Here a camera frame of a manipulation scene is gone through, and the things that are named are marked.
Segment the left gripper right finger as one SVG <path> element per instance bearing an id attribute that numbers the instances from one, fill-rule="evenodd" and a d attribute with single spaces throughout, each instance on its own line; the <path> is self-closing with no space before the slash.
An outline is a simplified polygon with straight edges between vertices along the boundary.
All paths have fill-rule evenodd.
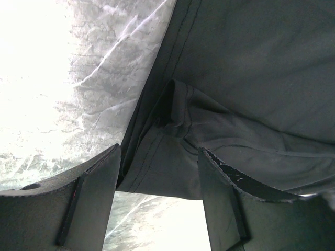
<path id="1" fill-rule="evenodd" d="M 212 250 L 334 250 L 334 211 L 322 196 L 269 187 L 205 148 L 198 171 Z"/>

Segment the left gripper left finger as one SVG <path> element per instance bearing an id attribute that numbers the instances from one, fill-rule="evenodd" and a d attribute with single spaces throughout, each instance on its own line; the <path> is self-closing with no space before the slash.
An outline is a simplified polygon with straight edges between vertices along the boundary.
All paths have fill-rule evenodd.
<path id="1" fill-rule="evenodd" d="M 101 250 L 120 146 L 19 190 L 1 192 L 1 250 Z"/>

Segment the black t shirt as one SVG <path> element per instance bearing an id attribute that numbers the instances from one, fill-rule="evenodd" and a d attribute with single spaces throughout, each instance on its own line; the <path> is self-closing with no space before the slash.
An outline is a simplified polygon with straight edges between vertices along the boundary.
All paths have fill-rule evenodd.
<path id="1" fill-rule="evenodd" d="M 116 189 L 199 199 L 198 150 L 297 195 L 334 189 L 334 1 L 177 1 Z"/>

